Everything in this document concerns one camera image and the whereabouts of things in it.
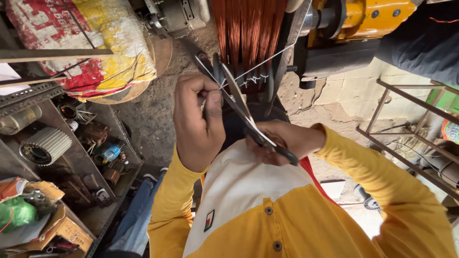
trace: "scissors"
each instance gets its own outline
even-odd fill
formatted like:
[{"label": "scissors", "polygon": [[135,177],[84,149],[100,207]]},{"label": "scissors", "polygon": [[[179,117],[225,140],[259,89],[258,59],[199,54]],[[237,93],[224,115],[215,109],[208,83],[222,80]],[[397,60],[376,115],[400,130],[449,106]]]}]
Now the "scissors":
[{"label": "scissors", "polygon": [[[198,66],[201,72],[203,72],[205,75],[208,77],[212,78],[213,81],[215,81],[217,84],[218,82],[214,78],[214,76],[211,74],[211,70],[213,72],[213,68],[209,67],[207,68],[202,60],[204,59],[204,62],[207,64],[210,64],[210,61],[207,59],[207,57],[204,57],[203,55],[200,55],[199,57],[196,56],[196,59],[198,61]],[[270,138],[265,136],[260,130],[258,130],[257,126],[255,125],[255,121],[252,118],[252,115],[250,114],[250,111],[247,107],[247,104],[245,103],[244,99],[242,98],[242,93],[241,90],[239,89],[239,86],[237,85],[236,81],[233,78],[233,75],[229,71],[229,69],[226,67],[225,64],[221,64],[221,69],[223,71],[223,74],[226,77],[226,81],[228,82],[229,90],[231,94],[233,95],[234,100],[230,97],[230,95],[222,88],[222,96],[223,99],[229,104],[229,106],[236,112],[236,114],[244,121],[246,124],[248,130],[246,131],[252,138],[253,140],[260,146],[263,147],[265,150],[268,152],[277,152],[280,155],[286,157],[288,161],[290,161],[290,164],[294,166],[298,166],[298,158],[291,153],[289,150],[285,149],[281,145],[278,145],[274,143]]]}]

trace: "jeans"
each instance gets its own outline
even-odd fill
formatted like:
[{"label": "jeans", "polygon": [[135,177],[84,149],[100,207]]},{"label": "jeans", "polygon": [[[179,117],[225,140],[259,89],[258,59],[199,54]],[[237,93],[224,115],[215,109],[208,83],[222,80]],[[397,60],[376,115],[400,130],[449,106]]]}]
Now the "jeans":
[{"label": "jeans", "polygon": [[143,255],[148,243],[146,227],[150,222],[151,206],[164,175],[165,173],[161,174],[153,190],[151,189],[151,181],[144,180],[142,182],[118,227],[109,250],[123,250]]}]

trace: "person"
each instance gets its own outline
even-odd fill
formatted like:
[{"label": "person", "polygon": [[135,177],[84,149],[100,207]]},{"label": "person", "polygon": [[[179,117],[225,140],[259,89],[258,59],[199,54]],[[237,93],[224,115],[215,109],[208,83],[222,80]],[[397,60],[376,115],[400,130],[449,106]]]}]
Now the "person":
[{"label": "person", "polygon": [[[177,142],[151,208],[150,257],[456,257],[445,208],[434,194],[380,153],[325,125],[257,123],[302,166],[287,164],[250,137],[221,151],[228,135],[218,88],[203,75],[178,79]],[[378,201],[384,218],[379,236],[371,240],[320,192],[310,176],[311,154],[339,167]],[[205,173],[192,221],[193,184]]]}]

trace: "concrete floor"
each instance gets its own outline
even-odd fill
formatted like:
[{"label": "concrete floor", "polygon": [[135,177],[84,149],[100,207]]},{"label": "concrete floor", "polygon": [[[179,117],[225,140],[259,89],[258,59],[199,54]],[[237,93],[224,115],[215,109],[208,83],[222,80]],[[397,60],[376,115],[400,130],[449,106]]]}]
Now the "concrete floor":
[{"label": "concrete floor", "polygon": [[[155,79],[148,89],[136,99],[114,105],[115,109],[120,111],[121,118],[133,129],[134,146],[137,146],[145,157],[146,162],[141,174],[158,174],[159,169],[168,166],[171,160],[175,142],[172,120],[174,85],[180,75],[198,72],[191,55],[187,53],[190,42],[211,56],[218,51],[215,26],[209,23],[204,28],[192,31],[184,39],[174,40],[172,60],[165,73]],[[403,79],[408,79],[410,83],[414,80],[412,74],[374,60],[366,68],[332,76],[327,82],[318,81],[315,90],[298,88],[298,77],[294,73],[288,73],[284,77],[278,95],[292,123],[301,126],[323,123],[341,135],[363,146],[368,146],[368,140],[356,132],[355,128],[358,125],[366,127],[382,95],[382,87],[375,84],[375,78],[379,76],[394,84]],[[416,79],[419,84],[426,83],[426,79]],[[426,94],[422,92],[417,95],[423,98]],[[421,111],[400,112],[400,108],[411,110],[411,107],[406,108],[409,104],[405,101],[394,100],[386,104],[389,112],[382,113],[382,119],[377,121],[374,131],[403,124],[407,119],[415,120],[416,117],[419,117]],[[377,235],[382,222],[381,217],[376,211],[363,208],[362,198],[353,193],[356,184],[338,168],[328,165],[313,155],[310,156],[310,159],[319,182],[335,179],[346,181],[342,195],[336,199],[336,202],[348,204],[343,207],[359,221],[369,236]]]}]

